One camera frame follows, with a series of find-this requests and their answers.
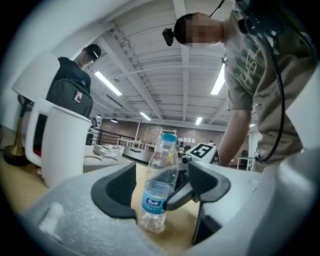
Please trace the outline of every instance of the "floor lamp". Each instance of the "floor lamp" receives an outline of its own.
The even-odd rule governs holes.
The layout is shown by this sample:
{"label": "floor lamp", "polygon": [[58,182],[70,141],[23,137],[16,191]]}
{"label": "floor lamp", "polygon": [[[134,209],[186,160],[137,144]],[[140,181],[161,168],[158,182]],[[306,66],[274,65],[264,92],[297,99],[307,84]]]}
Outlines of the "floor lamp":
{"label": "floor lamp", "polygon": [[40,53],[21,73],[12,86],[12,90],[25,98],[20,111],[13,145],[3,149],[4,160],[13,166],[25,166],[30,162],[22,146],[22,120],[30,102],[47,97],[51,83],[60,68],[59,61],[50,51]]}

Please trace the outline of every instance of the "gray t-shirt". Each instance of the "gray t-shirt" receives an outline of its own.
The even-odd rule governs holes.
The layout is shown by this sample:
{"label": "gray t-shirt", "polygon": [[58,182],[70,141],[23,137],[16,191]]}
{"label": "gray t-shirt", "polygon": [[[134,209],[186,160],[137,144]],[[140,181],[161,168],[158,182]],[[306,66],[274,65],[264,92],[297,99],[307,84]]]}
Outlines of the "gray t-shirt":
{"label": "gray t-shirt", "polygon": [[[254,103],[258,116],[258,130],[262,134],[258,150],[264,159],[271,151],[280,127],[280,92],[273,62],[263,48],[261,39],[240,32],[238,20],[243,18],[242,13],[232,11],[225,22],[225,81],[233,110],[252,110]],[[275,48],[278,51],[276,56],[281,70],[287,109],[309,80],[316,66],[316,59],[291,29],[278,36]],[[289,118],[285,116],[280,143],[267,164],[279,163],[286,156],[301,149],[299,136]],[[256,164],[257,171],[262,171],[266,166]]]}

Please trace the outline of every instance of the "bottle cap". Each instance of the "bottle cap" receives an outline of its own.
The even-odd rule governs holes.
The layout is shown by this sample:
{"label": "bottle cap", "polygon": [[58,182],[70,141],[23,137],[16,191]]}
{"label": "bottle cap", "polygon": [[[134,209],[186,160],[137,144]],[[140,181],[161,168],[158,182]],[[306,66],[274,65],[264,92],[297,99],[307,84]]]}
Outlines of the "bottle cap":
{"label": "bottle cap", "polygon": [[164,141],[168,141],[168,142],[176,142],[177,141],[177,136],[173,135],[173,134],[170,134],[170,133],[164,133],[161,136],[161,139],[164,140]]}

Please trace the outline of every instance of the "ceiling light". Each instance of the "ceiling light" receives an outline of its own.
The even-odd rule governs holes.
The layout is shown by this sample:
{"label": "ceiling light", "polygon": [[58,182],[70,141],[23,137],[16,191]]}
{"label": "ceiling light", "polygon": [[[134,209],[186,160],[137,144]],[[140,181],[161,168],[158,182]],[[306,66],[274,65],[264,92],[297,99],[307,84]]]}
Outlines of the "ceiling light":
{"label": "ceiling light", "polygon": [[140,115],[143,116],[145,119],[147,119],[148,121],[151,121],[151,119],[149,117],[147,117],[147,115],[143,112],[140,112]]}
{"label": "ceiling light", "polygon": [[195,125],[196,126],[200,125],[201,121],[202,121],[202,117],[198,117],[198,119],[195,122]]}
{"label": "ceiling light", "polygon": [[99,78],[106,86],[108,86],[116,95],[120,96],[122,93],[118,91],[112,83],[110,83],[99,71],[94,73],[97,78]]}
{"label": "ceiling light", "polygon": [[218,78],[215,81],[211,94],[218,95],[224,83],[225,83],[225,64],[222,64],[222,68],[220,70]]}

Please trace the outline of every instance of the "railing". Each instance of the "railing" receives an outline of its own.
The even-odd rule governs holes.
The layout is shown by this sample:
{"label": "railing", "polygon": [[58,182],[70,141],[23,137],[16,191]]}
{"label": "railing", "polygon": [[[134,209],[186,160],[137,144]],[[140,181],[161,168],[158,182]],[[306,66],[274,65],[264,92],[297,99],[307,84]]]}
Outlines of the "railing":
{"label": "railing", "polygon": [[90,132],[88,132],[88,135],[86,137],[86,145],[117,145],[118,144],[118,139],[123,138],[129,141],[133,141],[135,138],[114,133],[114,132],[109,132],[106,130],[101,130],[101,129],[94,129]]}

